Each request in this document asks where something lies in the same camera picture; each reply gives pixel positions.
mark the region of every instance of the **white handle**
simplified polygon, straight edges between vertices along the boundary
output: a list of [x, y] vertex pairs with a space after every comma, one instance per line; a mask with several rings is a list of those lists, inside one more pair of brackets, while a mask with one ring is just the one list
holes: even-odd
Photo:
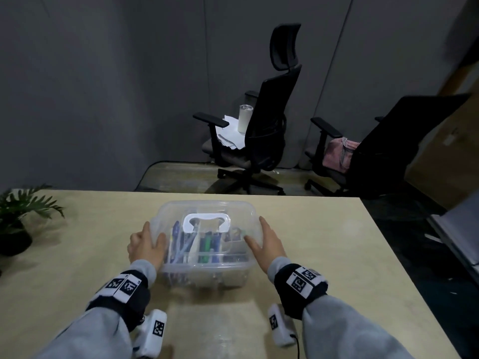
[[230, 230], [230, 225], [231, 225], [231, 219], [228, 214], [224, 213], [192, 213], [188, 214], [184, 220], [183, 220], [183, 231], [185, 233], [193, 233], [193, 224], [190, 223], [191, 219], [193, 218], [198, 218], [198, 219], [203, 219], [203, 220], [211, 220], [211, 219], [216, 219], [216, 218], [221, 218], [224, 220], [223, 223], [219, 226], [219, 232], [220, 233], [226, 233], [227, 231]]

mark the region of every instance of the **wrist strap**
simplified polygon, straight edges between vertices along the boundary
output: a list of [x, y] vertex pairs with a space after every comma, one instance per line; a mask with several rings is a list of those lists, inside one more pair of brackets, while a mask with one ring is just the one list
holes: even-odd
[[326, 295], [328, 282], [318, 272], [290, 263], [281, 268], [274, 277], [284, 313], [301, 320], [303, 310], [318, 297]]
[[124, 271], [100, 288], [90, 301], [87, 311], [104, 307], [117, 312], [131, 332], [141, 324], [150, 301], [148, 280], [136, 270]]

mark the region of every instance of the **plastic storage box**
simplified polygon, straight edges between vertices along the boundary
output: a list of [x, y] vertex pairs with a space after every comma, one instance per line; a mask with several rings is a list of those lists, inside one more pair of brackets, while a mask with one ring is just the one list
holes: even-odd
[[256, 211], [244, 201], [171, 201], [152, 218], [150, 231], [154, 244], [161, 232], [169, 241], [161, 271], [171, 285], [243, 286], [255, 264], [244, 236], [262, 244]]

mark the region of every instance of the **paper stack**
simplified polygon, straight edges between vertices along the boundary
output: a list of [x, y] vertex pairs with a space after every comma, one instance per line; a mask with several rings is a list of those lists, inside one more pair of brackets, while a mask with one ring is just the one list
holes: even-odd
[[216, 127], [216, 135], [223, 146], [229, 147], [232, 150], [241, 150], [244, 148], [244, 133], [238, 132], [238, 120], [234, 117], [225, 115], [224, 120], [230, 125], [221, 128]]

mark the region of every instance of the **hand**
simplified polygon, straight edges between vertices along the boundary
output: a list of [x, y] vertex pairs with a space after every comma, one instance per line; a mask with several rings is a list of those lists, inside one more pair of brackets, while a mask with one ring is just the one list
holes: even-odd
[[277, 257], [286, 257], [283, 244], [273, 229], [266, 222], [265, 218], [260, 217], [261, 228], [263, 229], [263, 248], [250, 236], [246, 235], [244, 240], [253, 251], [254, 257], [258, 261], [260, 268], [264, 273], [268, 273], [268, 267]]
[[164, 233], [159, 234], [156, 245], [153, 246], [149, 230], [149, 222], [146, 222], [143, 225], [143, 230], [141, 232], [133, 233], [130, 236], [130, 244], [128, 245], [127, 250], [130, 263], [133, 263], [137, 259], [146, 259], [155, 266], [158, 271], [163, 265], [166, 248], [166, 235]]

